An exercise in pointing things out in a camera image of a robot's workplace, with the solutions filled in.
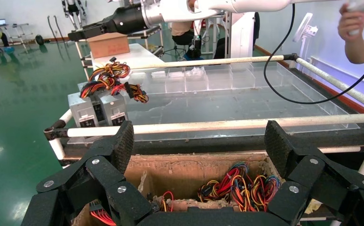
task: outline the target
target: white wall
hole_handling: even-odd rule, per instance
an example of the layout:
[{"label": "white wall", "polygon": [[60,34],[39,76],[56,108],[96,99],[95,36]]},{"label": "white wall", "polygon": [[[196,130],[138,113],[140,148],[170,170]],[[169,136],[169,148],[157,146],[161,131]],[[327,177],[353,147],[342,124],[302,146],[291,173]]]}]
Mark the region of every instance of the white wall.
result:
[{"label": "white wall", "polygon": [[[118,2],[107,3],[107,0],[81,0],[87,13],[87,22],[95,23],[114,13]],[[42,35],[44,39],[52,38],[47,23],[47,16],[50,16],[50,22],[54,31],[57,31],[53,15],[56,15],[59,27],[63,36],[73,29],[69,18],[64,16],[61,0],[0,0],[0,19],[6,19],[8,24],[25,24],[29,23],[29,29],[34,33]]]},{"label": "white wall", "polygon": [[[296,19],[293,31],[286,40],[283,50],[279,53],[298,53],[301,43],[294,43],[293,36],[307,12],[314,16],[311,26],[317,26],[319,31],[311,39],[307,57],[315,56],[323,61],[341,68],[355,76],[364,74],[364,65],[351,64],[344,53],[344,41],[339,37],[337,26],[340,19],[339,9],[344,1],[312,2],[296,4]],[[260,13],[261,30],[256,44],[269,52],[273,52],[286,35],[290,26],[292,7],[272,13]]]}]

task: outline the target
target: person's arm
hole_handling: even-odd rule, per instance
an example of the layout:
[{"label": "person's arm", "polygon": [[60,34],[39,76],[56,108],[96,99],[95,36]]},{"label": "person's arm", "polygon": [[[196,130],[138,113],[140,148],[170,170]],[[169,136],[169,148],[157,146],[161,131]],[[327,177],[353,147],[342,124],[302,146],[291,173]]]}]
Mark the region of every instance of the person's arm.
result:
[{"label": "person's arm", "polygon": [[[345,54],[348,60],[354,64],[364,63],[364,12],[348,12],[347,4],[341,9],[341,19],[339,23],[339,35],[345,41]],[[359,30],[356,35],[350,35],[349,32]]]}]

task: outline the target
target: silver power supply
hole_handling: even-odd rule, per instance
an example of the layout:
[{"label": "silver power supply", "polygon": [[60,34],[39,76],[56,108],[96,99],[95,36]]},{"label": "silver power supply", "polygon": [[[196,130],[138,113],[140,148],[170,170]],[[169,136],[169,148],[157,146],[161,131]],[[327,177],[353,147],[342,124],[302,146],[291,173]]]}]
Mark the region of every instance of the silver power supply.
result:
[{"label": "silver power supply", "polygon": [[[79,83],[78,84],[78,90],[81,92],[81,89],[87,84],[88,82],[83,82],[83,83]],[[98,121],[103,121],[104,120],[104,115],[102,112],[102,108],[100,107],[100,102],[99,102],[99,97],[98,95],[102,93],[102,91],[96,91],[95,93],[93,93],[93,95],[90,96],[91,101],[92,101],[92,105],[94,107],[95,110],[95,114],[96,114],[96,118]]]},{"label": "silver power supply", "polygon": [[122,95],[112,96],[109,93],[101,93],[98,97],[107,125],[120,126],[123,121],[128,120],[127,106]]},{"label": "silver power supply", "polygon": [[89,97],[80,98],[80,93],[68,95],[69,107],[77,127],[97,127],[99,122],[96,117],[92,101]]}]

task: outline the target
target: open cardboard box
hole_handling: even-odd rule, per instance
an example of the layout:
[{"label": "open cardboard box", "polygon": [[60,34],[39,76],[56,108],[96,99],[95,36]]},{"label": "open cardboard box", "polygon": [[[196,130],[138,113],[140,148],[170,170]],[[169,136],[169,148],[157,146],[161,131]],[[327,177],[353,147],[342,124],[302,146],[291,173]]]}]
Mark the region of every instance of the open cardboard box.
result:
[{"label": "open cardboard box", "polygon": [[[134,155],[131,156],[125,177],[144,197],[161,196],[166,191],[174,194],[174,211],[186,211],[194,206],[202,209],[220,209],[228,206],[226,201],[198,202],[197,190],[212,179],[221,180],[237,162],[249,166],[249,176],[278,173],[264,153],[214,153],[214,154],[174,154],[174,155]],[[84,210],[75,220],[75,226],[103,225]]]}]

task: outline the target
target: connector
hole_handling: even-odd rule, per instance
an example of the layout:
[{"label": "connector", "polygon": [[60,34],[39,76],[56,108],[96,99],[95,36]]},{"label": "connector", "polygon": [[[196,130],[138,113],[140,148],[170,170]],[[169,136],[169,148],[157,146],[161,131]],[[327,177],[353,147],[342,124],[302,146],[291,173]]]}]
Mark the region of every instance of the connector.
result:
[{"label": "connector", "polygon": [[102,210],[103,206],[100,204],[99,201],[93,201],[89,203],[89,212]]},{"label": "connector", "polygon": [[213,189],[213,185],[206,185],[204,186],[204,188],[201,190],[201,194],[203,196],[209,196],[211,191]]},{"label": "connector", "polygon": [[124,83],[124,88],[129,96],[129,98],[131,98],[131,99],[134,98],[134,92],[131,90],[131,87],[129,86],[128,82]]},{"label": "connector", "polygon": [[153,213],[160,211],[160,206],[157,202],[151,202],[151,209],[153,210]]}]

